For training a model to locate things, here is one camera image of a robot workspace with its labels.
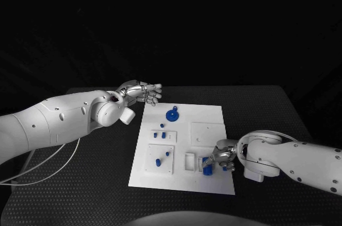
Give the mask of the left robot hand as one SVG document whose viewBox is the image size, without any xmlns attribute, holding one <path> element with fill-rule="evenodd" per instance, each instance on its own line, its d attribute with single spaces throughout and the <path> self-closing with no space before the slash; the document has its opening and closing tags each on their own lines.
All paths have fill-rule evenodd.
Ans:
<svg viewBox="0 0 342 226">
<path fill-rule="evenodd" d="M 131 80 L 121 84 L 116 92 L 121 95 L 126 106 L 134 105 L 136 102 L 156 106 L 162 98 L 162 88 L 162 84 L 150 84 L 143 81 Z"/>
</svg>

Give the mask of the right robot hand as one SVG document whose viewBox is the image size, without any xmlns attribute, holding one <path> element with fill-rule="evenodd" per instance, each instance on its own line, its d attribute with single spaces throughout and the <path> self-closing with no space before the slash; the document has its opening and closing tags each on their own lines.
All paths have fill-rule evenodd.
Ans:
<svg viewBox="0 0 342 226">
<path fill-rule="evenodd" d="M 237 157 L 237 143 L 238 141 L 232 139 L 222 139 L 217 142 L 212 155 L 202 163 L 202 169 L 218 163 L 230 172 L 235 171 L 234 159 Z"/>
</svg>

